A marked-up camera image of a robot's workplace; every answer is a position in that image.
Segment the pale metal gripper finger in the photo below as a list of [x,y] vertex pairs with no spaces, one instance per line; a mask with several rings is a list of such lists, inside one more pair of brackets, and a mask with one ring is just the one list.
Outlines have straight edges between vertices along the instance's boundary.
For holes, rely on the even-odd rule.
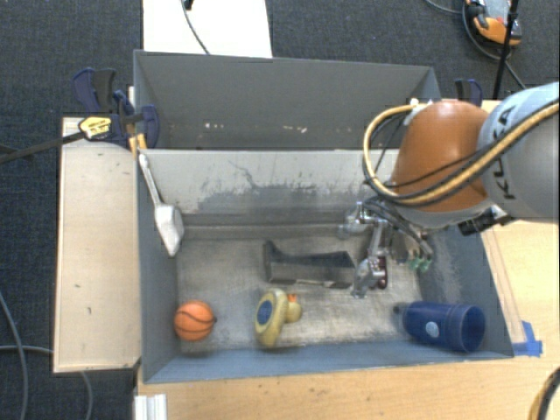
[[369,285],[373,281],[373,271],[368,259],[362,260],[353,274],[353,287],[351,294],[354,298],[364,298],[367,295]]
[[375,280],[374,287],[380,290],[385,290],[389,280],[387,259],[385,256],[378,256],[374,259],[374,268],[372,273]]

